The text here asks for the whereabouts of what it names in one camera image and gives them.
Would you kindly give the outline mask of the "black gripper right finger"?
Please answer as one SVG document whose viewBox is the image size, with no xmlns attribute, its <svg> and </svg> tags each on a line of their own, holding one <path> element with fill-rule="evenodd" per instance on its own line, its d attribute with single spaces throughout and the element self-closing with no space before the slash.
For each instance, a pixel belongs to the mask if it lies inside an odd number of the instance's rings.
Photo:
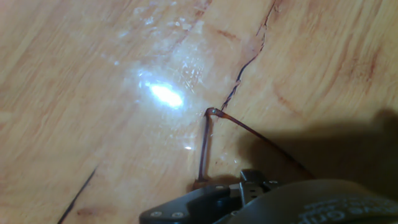
<svg viewBox="0 0 398 224">
<path fill-rule="evenodd" d="M 268 179 L 261 171 L 255 170 L 253 173 L 254 182 L 262 187 L 264 191 L 278 189 L 282 184 L 276 180 Z"/>
</svg>

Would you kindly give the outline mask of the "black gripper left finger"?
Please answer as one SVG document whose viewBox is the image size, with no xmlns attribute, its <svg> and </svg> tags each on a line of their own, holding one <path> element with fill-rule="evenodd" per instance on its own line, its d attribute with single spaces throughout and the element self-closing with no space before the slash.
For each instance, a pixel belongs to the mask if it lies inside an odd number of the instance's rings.
<svg viewBox="0 0 398 224">
<path fill-rule="evenodd" d="M 142 212 L 139 223 L 216 223 L 242 207 L 239 184 L 210 184 Z"/>
</svg>

